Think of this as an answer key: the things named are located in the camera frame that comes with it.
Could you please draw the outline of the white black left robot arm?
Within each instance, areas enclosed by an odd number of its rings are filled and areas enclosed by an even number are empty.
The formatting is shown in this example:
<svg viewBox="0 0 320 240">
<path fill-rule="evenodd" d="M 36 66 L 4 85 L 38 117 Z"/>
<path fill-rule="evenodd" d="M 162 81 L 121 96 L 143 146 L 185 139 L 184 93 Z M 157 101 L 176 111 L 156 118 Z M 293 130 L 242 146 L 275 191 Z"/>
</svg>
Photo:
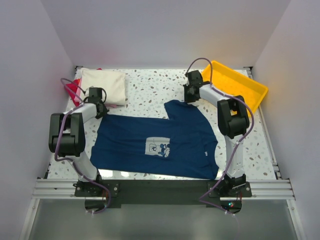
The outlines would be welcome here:
<svg viewBox="0 0 320 240">
<path fill-rule="evenodd" d="M 85 152 L 85 123 L 100 119 L 108 113 L 105 106 L 107 92 L 101 87 L 90 87 L 88 96 L 75 108 L 50 116 L 48 147 L 57 162 L 69 162 L 78 175 L 78 180 L 87 182 L 86 191 L 99 196 L 104 184 L 97 180 L 98 169 Z"/>
</svg>

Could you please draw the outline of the blue Mickey t-shirt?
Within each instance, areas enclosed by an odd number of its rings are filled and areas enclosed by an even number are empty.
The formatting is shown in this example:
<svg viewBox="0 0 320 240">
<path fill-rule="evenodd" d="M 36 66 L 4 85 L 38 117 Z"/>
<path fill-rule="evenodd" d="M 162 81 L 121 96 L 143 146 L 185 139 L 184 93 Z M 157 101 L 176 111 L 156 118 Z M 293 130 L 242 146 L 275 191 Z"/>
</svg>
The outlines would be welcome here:
<svg viewBox="0 0 320 240">
<path fill-rule="evenodd" d="M 218 140 L 193 105 L 171 100 L 168 118 L 108 114 L 102 118 L 90 161 L 98 169 L 214 180 Z"/>
</svg>

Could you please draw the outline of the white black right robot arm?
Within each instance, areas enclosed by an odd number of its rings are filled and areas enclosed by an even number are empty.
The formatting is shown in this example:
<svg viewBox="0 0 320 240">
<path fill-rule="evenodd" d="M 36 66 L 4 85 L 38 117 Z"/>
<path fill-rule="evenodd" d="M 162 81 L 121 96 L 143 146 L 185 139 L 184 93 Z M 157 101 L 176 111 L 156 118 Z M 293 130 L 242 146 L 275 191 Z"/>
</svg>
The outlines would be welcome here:
<svg viewBox="0 0 320 240">
<path fill-rule="evenodd" d="M 235 196 L 246 182 L 243 166 L 243 140 L 248 135 L 250 120 L 247 105 L 240 95 L 229 95 L 209 81 L 204 81 L 198 70 L 188 71 L 187 83 L 183 85 L 184 101 L 206 100 L 217 108 L 217 126 L 225 139 L 226 167 L 223 178 L 223 192 Z"/>
</svg>

